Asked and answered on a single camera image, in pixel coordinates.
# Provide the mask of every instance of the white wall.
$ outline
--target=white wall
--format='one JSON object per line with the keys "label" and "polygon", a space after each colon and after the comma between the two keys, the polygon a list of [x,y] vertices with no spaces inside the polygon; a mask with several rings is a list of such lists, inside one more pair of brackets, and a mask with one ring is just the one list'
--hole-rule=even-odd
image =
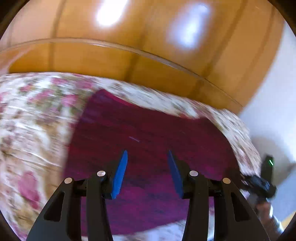
{"label": "white wall", "polygon": [[261,157],[274,156],[274,182],[296,160],[296,37],[285,24],[281,43],[265,80],[240,114]]}

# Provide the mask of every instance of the magenta blanket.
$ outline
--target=magenta blanket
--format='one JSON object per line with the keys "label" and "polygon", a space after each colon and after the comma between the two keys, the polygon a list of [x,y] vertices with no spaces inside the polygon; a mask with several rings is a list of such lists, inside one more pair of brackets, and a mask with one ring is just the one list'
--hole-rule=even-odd
{"label": "magenta blanket", "polygon": [[[168,149],[208,178],[239,174],[229,142],[208,119],[141,108],[100,90],[89,99],[76,126],[64,176],[88,178],[124,149],[128,165],[120,194],[106,201],[112,234],[131,234],[186,219],[189,202],[179,199],[174,190]],[[85,202],[81,213],[82,235],[87,235]]]}

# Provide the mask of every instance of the floral bedspread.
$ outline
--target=floral bedspread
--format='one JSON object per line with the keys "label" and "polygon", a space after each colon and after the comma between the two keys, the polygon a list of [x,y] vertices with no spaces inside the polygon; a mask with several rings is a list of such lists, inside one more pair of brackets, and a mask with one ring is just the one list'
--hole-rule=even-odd
{"label": "floral bedspread", "polygon": [[[228,110],[111,79],[69,73],[0,76],[0,210],[25,240],[62,181],[67,146],[88,98],[106,89],[144,108],[188,118],[209,118],[227,137],[244,174],[259,174],[261,160],[243,122]],[[210,210],[209,237],[213,233]],[[115,240],[181,240],[185,220]]]}

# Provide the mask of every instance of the wooden headboard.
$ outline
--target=wooden headboard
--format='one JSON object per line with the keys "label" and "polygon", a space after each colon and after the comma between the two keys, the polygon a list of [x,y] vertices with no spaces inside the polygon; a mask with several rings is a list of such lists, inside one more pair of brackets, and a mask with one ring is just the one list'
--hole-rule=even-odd
{"label": "wooden headboard", "polygon": [[0,70],[107,77],[238,113],[283,24],[267,0],[30,0],[0,40]]}

